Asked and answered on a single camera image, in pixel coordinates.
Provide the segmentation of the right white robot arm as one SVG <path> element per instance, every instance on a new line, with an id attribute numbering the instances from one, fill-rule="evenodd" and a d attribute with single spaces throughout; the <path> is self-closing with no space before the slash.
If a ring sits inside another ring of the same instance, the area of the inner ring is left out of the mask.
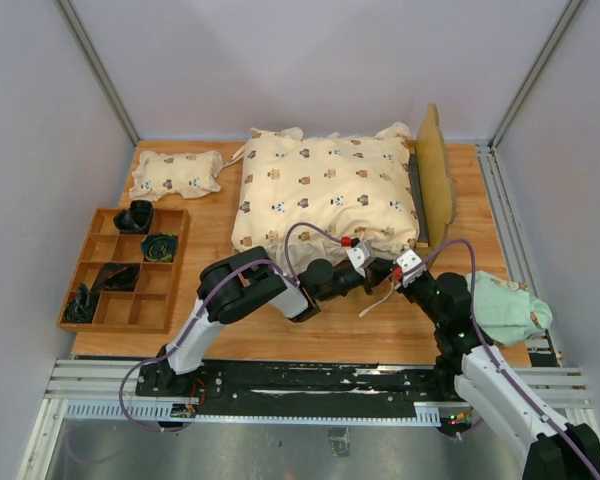
<path id="1" fill-rule="evenodd" d="M 548 406 L 504 359 L 477 324 L 475 281 L 426 268 L 396 268 L 396 289 L 434 325 L 440 352 L 435 392 L 458 397 L 516 456 L 525 479 L 600 479 L 600 439 Z"/>

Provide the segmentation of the wooden pet bed frame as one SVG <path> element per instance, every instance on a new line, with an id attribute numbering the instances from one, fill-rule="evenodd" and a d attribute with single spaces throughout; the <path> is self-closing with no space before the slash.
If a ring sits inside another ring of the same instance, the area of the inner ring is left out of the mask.
<path id="1" fill-rule="evenodd" d="M 425 255 L 448 240 L 449 229 L 456 219 L 450 157 L 435 103 L 427 106 L 416 138 L 408 141 L 408 149 L 412 176 L 418 173 L 418 180 L 412 186 L 421 232 L 416 251 Z"/>

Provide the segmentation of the small animal print pillow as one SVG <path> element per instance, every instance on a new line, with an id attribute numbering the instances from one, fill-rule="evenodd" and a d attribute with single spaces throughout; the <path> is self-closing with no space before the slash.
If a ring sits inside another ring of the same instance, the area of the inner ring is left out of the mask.
<path id="1" fill-rule="evenodd" d="M 222 156 L 216 151 L 166 154 L 144 151 L 138 167 L 131 173 L 132 200 L 155 202 L 168 195 L 195 199 L 219 192 L 217 177 L 223 169 Z"/>

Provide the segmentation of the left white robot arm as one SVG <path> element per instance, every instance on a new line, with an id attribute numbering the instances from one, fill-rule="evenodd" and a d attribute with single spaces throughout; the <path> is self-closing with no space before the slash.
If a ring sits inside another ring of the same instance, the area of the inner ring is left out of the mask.
<path id="1" fill-rule="evenodd" d="M 326 259 L 309 263 L 297 280 L 283 272 L 262 247 L 254 247 L 203 270 L 198 298 L 178 335 L 141 374 L 157 395 L 184 396 L 191 392 L 194 371 L 215 338 L 228 325 L 265 305 L 284 318 L 302 323 L 320 312 L 320 304 L 344 297 L 357 288 L 372 293 L 390 275 L 391 260 L 375 257 L 355 242 L 346 258 L 333 265 Z"/>

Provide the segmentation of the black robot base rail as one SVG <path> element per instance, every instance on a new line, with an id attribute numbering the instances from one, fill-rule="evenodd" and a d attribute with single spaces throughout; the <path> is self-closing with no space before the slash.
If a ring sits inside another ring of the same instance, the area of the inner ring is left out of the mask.
<path id="1" fill-rule="evenodd" d="M 421 402 L 464 402 L 454 377 L 436 366 L 205 360 L 184 396 L 152 393 L 153 382 L 141 376 L 146 366 L 135 381 L 138 396 L 192 400 L 200 413 L 388 417 Z"/>

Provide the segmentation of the cream animal print mattress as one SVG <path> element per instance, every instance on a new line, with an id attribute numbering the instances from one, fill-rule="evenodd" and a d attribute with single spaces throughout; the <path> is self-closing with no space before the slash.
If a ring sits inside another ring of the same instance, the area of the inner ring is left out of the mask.
<path id="1" fill-rule="evenodd" d="M 343 261 L 341 238 L 349 236 L 391 260 L 391 275 L 420 233 L 409 139 L 402 123 L 373 137 L 252 130 L 236 154 L 243 167 L 231 237 L 235 255 L 262 247 L 297 280 L 313 260 Z"/>

